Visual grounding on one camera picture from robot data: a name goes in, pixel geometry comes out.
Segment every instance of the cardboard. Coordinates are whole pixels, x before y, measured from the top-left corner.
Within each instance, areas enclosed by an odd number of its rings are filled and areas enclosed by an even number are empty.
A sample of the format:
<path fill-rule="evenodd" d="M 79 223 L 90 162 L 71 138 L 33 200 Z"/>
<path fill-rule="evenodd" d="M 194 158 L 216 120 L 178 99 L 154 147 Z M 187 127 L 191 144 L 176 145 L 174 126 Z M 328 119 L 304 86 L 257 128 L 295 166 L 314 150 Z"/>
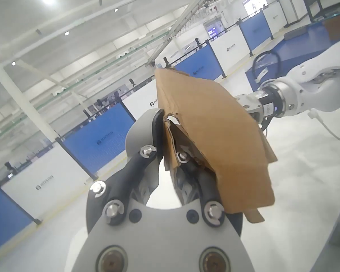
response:
<path fill-rule="evenodd" d="M 155 78 L 158 104 L 165 110 L 165 168 L 178 196 L 176 152 L 185 150 L 215 172 L 227 213 L 264 221 L 257 208 L 275 202 L 267 167 L 277 158 L 258 124 L 219 83 L 168 69 L 157 69 Z"/>

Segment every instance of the black cable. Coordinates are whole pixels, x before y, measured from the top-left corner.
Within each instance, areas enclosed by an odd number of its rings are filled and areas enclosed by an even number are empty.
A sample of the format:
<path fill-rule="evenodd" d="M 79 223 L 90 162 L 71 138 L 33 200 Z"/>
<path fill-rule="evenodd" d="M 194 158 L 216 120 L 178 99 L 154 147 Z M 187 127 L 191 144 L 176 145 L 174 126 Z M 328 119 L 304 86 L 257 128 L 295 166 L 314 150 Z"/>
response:
<path fill-rule="evenodd" d="M 274 116 L 268 116 L 267 118 L 264 118 L 263 121 L 262 121 L 262 127 L 261 127 L 261 130 L 262 131 L 265 131 L 266 128 L 268 128 L 271 120 L 274 118 Z"/>
<path fill-rule="evenodd" d="M 281 57 L 280 57 L 280 55 L 277 52 L 275 52 L 273 50 L 269 50 L 269 51 L 265 51 L 265 52 L 260 53 L 253 60 L 252 75 L 253 75 L 254 80 L 257 79 L 257 77 L 256 77 L 256 63 L 257 63 L 257 61 L 258 61 L 259 58 L 261 58 L 262 56 L 267 55 L 267 54 L 272 54 L 272 55 L 276 56 L 276 58 L 277 58 L 277 71 L 276 71 L 275 79 L 280 77 L 280 73 L 281 73 L 281 70 L 282 70 L 282 67 L 281 67 Z"/>

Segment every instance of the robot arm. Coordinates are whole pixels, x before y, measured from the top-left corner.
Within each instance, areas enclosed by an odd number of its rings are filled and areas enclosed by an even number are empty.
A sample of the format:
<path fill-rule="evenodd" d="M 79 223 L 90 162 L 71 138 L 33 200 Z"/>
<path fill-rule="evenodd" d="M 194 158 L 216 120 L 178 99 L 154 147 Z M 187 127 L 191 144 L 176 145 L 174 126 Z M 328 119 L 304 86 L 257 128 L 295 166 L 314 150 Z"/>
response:
<path fill-rule="evenodd" d="M 308 109 L 340 107 L 340 42 L 236 99 L 259 123 Z M 86 240 L 73 272 L 254 271 L 239 238 L 239 217 L 226 214 L 212 174 L 178 153 L 177 187 L 185 205 L 146 207 L 158 186 L 162 153 L 161 109 L 148 110 L 126 137 L 128 163 L 91 186 Z"/>
<path fill-rule="evenodd" d="M 267 117 L 300 114 L 309 109 L 340 108 L 340 41 L 319 56 L 295 66 L 287 76 L 264 82 L 259 91 L 236 96 L 259 122 Z"/>

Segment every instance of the blue panel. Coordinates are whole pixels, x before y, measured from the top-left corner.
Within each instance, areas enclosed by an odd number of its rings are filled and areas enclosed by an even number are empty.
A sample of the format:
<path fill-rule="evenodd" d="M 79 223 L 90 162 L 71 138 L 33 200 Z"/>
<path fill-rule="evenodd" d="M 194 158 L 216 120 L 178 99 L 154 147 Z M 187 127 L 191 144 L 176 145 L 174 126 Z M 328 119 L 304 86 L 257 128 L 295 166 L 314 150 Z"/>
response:
<path fill-rule="evenodd" d="M 335 43 L 336 41 L 330 41 L 328 31 L 321 23 L 311 25 L 305 34 L 290 40 L 282 40 L 272 49 L 279 54 L 282 62 L 281 72 L 277 77 L 285 76 L 293 67 L 318 56 Z M 254 81 L 251 69 L 246 72 L 253 91 L 256 91 L 264 81 L 276 78 L 276 62 L 274 55 L 267 55 L 257 62 L 256 77 L 265 67 L 268 69 L 268 73 L 259 84 Z"/>
<path fill-rule="evenodd" d="M 223 70 L 210 45 L 206 45 L 189 58 L 175 65 L 175 69 L 193 77 L 215 80 Z"/>
<path fill-rule="evenodd" d="M 249 45 L 249 48 L 252 51 L 267 38 L 272 36 L 271 30 L 269 29 L 268 23 L 262 11 L 242 22 L 240 24 L 240 28 L 243 32 L 245 40 Z"/>
<path fill-rule="evenodd" d="M 133 120 L 121 104 L 97 117 L 96 120 L 70 135 L 65 146 L 95 174 L 125 150 L 127 132 Z"/>
<path fill-rule="evenodd" d="M 27 227 L 32 221 L 0 191 L 0 246 Z"/>

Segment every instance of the barrier fence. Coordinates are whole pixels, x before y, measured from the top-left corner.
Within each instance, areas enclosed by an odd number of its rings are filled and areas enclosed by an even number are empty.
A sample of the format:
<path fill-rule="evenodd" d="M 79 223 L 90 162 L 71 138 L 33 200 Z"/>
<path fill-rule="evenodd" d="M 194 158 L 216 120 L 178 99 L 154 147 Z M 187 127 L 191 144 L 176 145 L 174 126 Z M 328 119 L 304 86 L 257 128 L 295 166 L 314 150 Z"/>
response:
<path fill-rule="evenodd" d="M 284 22 L 279 1 L 276 1 L 227 28 L 222 36 L 199 44 L 173 64 L 176 63 L 177 70 L 197 78 L 225 77 L 233 65 L 252 55 L 265 40 L 273 38 Z M 0 247 L 80 189 L 89 178 L 87 173 L 95 176 L 125 150 L 126 134 L 134 121 L 146 110 L 157 107 L 153 77 L 131 91 L 130 96 L 129 92 L 118 96 L 109 109 L 102 109 L 62 136 L 60 143 L 80 165 L 56 144 L 2 186 Z"/>

